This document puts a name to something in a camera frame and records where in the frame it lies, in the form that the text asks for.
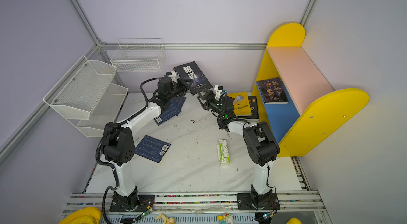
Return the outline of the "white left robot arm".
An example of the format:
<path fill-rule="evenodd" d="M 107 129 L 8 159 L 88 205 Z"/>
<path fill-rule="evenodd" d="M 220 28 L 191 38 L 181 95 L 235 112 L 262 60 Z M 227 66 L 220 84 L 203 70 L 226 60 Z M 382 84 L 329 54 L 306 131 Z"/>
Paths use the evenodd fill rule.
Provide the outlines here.
<path fill-rule="evenodd" d="M 138 202 L 137 188 L 129 164 L 135 151 L 134 135 L 169 109 L 173 99 L 184 97 L 190 86 L 191 80 L 182 79 L 175 72 L 148 79 L 140 84 L 145 105 L 129 118 L 105 125 L 95 159 L 97 164 L 112 169 L 115 186 L 108 189 L 114 192 L 114 199 L 128 206 Z"/>

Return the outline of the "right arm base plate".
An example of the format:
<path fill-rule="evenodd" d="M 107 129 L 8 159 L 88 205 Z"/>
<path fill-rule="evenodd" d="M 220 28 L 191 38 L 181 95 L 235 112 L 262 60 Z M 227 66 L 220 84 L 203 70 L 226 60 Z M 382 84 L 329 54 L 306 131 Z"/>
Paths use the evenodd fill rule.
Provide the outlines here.
<path fill-rule="evenodd" d="M 237 206 L 239 210 L 280 210 L 280 203 L 276 193 L 257 195 L 255 193 L 237 194 Z"/>

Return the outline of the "blue file near wall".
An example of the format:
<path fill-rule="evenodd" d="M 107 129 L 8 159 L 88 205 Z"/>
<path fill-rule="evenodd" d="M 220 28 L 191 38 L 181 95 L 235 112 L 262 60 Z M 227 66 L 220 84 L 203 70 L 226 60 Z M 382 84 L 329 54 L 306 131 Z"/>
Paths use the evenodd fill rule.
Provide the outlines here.
<path fill-rule="evenodd" d="M 162 123 L 168 121 L 169 119 L 173 118 L 174 116 L 178 116 L 181 113 L 181 109 L 176 105 L 175 99 L 170 101 L 169 108 L 161 113 L 160 116 L 154 118 L 154 121 L 157 125 L 161 125 Z"/>

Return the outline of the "yellow object bottom left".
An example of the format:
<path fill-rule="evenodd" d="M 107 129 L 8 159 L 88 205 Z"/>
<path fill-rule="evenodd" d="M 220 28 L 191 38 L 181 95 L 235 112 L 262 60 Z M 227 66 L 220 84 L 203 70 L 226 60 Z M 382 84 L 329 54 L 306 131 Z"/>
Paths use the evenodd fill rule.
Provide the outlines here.
<path fill-rule="evenodd" d="M 68 215 L 59 224 L 99 224 L 102 212 L 98 208 L 87 207 Z"/>

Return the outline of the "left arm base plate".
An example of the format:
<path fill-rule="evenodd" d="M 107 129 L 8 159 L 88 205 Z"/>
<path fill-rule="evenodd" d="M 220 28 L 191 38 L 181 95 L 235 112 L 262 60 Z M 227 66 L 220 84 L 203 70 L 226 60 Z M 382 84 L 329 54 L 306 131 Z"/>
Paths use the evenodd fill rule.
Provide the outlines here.
<path fill-rule="evenodd" d="M 155 195 L 133 195 L 124 197 L 121 195 L 113 195 L 110 205 L 110 212 L 144 212 L 148 207 L 153 207 Z"/>

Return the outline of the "aluminium front rail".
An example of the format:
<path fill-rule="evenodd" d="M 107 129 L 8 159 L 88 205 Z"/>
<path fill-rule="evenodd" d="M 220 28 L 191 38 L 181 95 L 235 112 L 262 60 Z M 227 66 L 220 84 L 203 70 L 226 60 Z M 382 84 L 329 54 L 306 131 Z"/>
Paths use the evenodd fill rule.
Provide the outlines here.
<path fill-rule="evenodd" d="M 75 211 L 86 207 L 101 209 L 105 207 L 107 217 L 113 224 L 119 224 L 124 218 L 136 218 L 149 205 L 153 198 L 150 213 L 140 220 L 141 224 L 158 224 L 157 216 L 164 214 L 174 218 L 177 224 L 217 224 L 218 217 L 229 213 L 236 224 L 255 224 L 260 215 L 270 210 L 256 211 L 237 199 L 236 192 L 202 193 L 156 193 L 139 195 L 142 205 L 135 212 L 109 212 L 112 206 L 112 194 L 104 200 L 102 194 L 73 194 L 60 220 Z M 297 218 L 303 224 L 330 224 L 332 221 L 318 191 L 280 191 L 277 194 L 280 209 L 271 219 L 273 224 L 285 224 L 291 218 Z"/>

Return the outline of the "black wolf cover book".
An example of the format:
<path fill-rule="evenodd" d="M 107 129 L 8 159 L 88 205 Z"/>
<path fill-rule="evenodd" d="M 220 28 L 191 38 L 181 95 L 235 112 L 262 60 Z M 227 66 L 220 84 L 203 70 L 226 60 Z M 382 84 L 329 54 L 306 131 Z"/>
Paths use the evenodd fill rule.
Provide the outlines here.
<path fill-rule="evenodd" d="M 176 66 L 173 69 L 187 83 L 192 95 L 213 88 L 195 61 Z"/>

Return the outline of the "small colourful toy figure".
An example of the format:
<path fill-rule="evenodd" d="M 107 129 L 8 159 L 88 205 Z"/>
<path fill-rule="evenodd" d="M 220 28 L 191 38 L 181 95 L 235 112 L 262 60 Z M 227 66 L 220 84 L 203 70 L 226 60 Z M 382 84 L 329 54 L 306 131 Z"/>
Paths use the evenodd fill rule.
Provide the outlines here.
<path fill-rule="evenodd" d="M 219 224 L 234 224 L 233 215 L 230 213 L 219 215 L 217 218 L 218 218 Z"/>

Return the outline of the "blue file near left arm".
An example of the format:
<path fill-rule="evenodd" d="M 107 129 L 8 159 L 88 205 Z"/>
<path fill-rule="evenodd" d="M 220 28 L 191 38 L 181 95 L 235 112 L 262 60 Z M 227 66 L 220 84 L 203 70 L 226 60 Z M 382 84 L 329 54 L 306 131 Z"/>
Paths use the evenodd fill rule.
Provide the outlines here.
<path fill-rule="evenodd" d="M 135 147 L 134 154 L 160 164 L 170 147 L 170 143 L 146 135 Z"/>

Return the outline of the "dark blue file underneath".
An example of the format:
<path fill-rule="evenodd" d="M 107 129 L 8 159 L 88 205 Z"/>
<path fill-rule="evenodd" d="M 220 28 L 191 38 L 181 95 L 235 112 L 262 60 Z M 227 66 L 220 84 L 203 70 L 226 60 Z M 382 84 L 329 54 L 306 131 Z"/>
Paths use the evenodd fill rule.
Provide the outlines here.
<path fill-rule="evenodd" d="M 179 107 L 179 109 L 182 109 L 184 103 L 185 103 L 186 97 L 185 96 L 178 96 L 175 99 L 176 105 Z"/>

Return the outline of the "white mesh two-tier rack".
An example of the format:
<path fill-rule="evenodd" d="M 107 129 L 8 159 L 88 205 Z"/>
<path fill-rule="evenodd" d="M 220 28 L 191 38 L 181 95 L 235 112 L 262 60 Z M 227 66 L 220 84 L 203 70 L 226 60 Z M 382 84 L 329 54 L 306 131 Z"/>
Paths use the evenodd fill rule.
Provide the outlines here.
<path fill-rule="evenodd" d="M 116 74 L 115 66 L 82 56 L 43 101 L 86 137 L 100 138 L 128 96 L 128 88 L 113 82 Z"/>

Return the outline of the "yellow cartoon cover book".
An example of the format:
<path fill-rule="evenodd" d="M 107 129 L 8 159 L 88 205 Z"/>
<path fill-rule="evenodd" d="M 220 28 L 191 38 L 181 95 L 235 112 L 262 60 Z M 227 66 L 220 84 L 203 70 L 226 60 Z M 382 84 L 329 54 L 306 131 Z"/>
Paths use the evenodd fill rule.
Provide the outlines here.
<path fill-rule="evenodd" d="M 238 117 L 248 117 L 252 115 L 249 96 L 247 92 L 228 94 L 233 100 L 234 114 Z"/>

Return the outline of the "beige toy figure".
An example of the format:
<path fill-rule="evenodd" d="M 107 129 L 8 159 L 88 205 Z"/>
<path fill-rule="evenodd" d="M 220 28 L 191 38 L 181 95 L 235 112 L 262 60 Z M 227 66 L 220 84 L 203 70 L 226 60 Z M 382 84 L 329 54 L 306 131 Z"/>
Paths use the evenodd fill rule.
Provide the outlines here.
<path fill-rule="evenodd" d="M 173 217 L 167 217 L 164 214 L 159 214 L 157 217 L 155 217 L 156 220 L 161 220 L 163 221 L 163 224 L 175 224 L 176 221 Z"/>

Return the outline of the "yellow pink blue bookshelf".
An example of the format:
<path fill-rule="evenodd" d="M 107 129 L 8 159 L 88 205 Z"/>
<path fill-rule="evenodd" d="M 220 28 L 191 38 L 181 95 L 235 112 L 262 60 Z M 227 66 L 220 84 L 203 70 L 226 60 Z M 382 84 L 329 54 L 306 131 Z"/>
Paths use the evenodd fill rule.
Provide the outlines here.
<path fill-rule="evenodd" d="M 266 104 L 259 86 L 252 90 L 258 98 L 259 118 L 271 127 L 280 157 L 305 156 L 369 101 L 361 89 L 333 89 L 302 48 L 305 35 L 299 23 L 274 30 L 256 77 L 268 84 L 279 78 L 288 103 Z"/>

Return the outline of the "yellow object bottom right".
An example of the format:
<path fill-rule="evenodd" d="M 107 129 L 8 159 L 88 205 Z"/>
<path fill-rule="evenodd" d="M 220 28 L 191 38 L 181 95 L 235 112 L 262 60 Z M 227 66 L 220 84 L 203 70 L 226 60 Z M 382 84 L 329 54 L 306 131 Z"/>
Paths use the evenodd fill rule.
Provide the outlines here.
<path fill-rule="evenodd" d="M 302 224 L 302 222 L 298 218 L 290 218 L 286 224 Z"/>

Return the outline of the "white green carton box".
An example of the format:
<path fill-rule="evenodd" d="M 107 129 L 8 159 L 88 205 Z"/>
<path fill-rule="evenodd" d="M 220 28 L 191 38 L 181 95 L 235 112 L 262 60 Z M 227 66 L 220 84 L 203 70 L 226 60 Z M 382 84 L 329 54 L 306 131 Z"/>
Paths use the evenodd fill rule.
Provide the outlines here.
<path fill-rule="evenodd" d="M 218 160 L 220 166 L 230 164 L 230 154 L 227 146 L 227 141 L 225 139 L 219 139 L 217 143 Z"/>

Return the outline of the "yellow object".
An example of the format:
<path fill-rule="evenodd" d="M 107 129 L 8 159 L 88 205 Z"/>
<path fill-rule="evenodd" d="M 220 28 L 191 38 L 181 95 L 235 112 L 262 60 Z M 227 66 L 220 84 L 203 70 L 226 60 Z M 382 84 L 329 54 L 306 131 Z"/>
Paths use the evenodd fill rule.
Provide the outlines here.
<path fill-rule="evenodd" d="M 290 218 L 286 224 L 302 224 L 302 222 L 298 218 Z"/>
<path fill-rule="evenodd" d="M 102 212 L 98 208 L 87 207 L 68 215 L 59 224 L 99 224 Z"/>

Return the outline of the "black deer cover book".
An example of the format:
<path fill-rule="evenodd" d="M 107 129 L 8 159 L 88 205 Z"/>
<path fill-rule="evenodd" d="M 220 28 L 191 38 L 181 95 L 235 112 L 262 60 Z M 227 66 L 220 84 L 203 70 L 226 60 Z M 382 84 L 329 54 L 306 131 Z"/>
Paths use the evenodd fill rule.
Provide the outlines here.
<path fill-rule="evenodd" d="M 251 120 L 258 120 L 259 119 L 259 112 L 258 112 L 258 101 L 256 96 L 248 96 L 249 104 L 251 108 L 250 115 L 243 115 L 242 118 L 244 119 L 251 119 Z"/>

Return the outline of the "dark old man cover book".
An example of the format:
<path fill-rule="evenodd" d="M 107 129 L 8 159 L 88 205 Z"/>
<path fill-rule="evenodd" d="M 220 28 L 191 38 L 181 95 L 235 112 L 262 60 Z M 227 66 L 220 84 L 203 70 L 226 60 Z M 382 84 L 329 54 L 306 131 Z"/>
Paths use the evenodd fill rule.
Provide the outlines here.
<path fill-rule="evenodd" d="M 288 104 L 284 84 L 279 77 L 257 81 L 256 85 L 264 104 Z"/>

